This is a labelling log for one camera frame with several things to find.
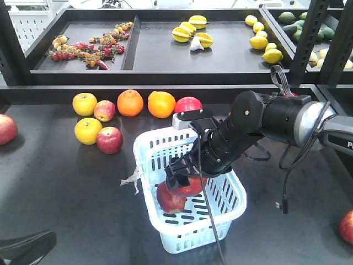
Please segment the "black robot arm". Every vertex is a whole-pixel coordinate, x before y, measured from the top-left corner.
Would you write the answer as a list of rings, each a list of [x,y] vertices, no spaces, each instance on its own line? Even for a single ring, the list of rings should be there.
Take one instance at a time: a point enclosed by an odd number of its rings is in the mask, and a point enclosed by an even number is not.
[[[277,93],[238,94],[223,121],[203,109],[174,115],[175,129],[192,128],[198,137],[190,151],[166,166],[169,189],[188,186],[191,176],[215,178],[228,173],[232,162],[263,137],[299,147],[302,156],[322,145],[352,154],[352,117],[339,116],[328,103],[310,96],[295,96],[278,65],[271,68],[271,78]]]

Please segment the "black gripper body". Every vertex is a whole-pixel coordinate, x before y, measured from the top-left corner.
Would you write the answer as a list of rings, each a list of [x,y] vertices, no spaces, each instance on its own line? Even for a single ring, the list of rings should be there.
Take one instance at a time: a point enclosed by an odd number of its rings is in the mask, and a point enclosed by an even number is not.
[[[189,177],[215,178],[231,171],[234,161],[234,146],[228,141],[196,139],[190,151],[173,157],[165,168],[169,190],[187,187]]]

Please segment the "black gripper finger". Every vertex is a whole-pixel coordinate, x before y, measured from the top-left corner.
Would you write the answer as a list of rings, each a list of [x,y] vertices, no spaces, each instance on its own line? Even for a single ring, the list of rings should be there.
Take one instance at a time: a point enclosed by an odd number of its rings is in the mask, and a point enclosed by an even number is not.
[[[38,264],[56,243],[56,233],[52,230],[1,240],[1,264]]]

